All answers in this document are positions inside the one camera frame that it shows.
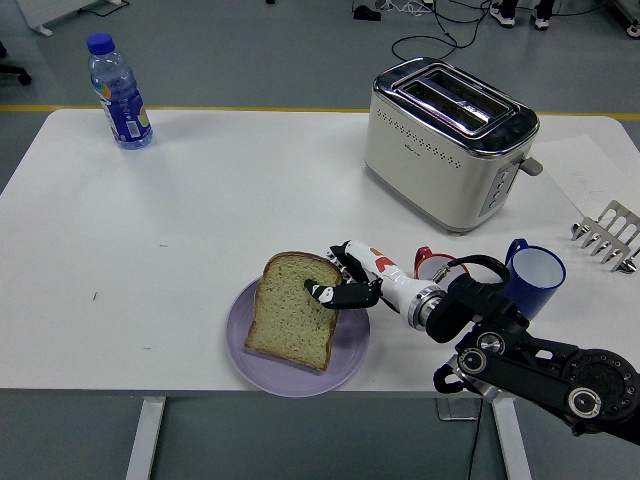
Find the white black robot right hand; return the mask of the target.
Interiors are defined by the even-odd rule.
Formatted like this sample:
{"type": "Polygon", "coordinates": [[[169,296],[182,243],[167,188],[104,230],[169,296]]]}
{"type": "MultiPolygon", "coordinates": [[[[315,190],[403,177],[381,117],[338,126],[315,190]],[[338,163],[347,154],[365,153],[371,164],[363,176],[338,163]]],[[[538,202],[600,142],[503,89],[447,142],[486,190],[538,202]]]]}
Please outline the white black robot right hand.
{"type": "Polygon", "coordinates": [[[312,278],[304,281],[309,294],[328,309],[369,308],[384,300],[396,312],[407,314],[416,296],[432,286],[411,278],[387,256],[360,241],[332,246],[328,258],[342,274],[339,285],[312,278]]]}

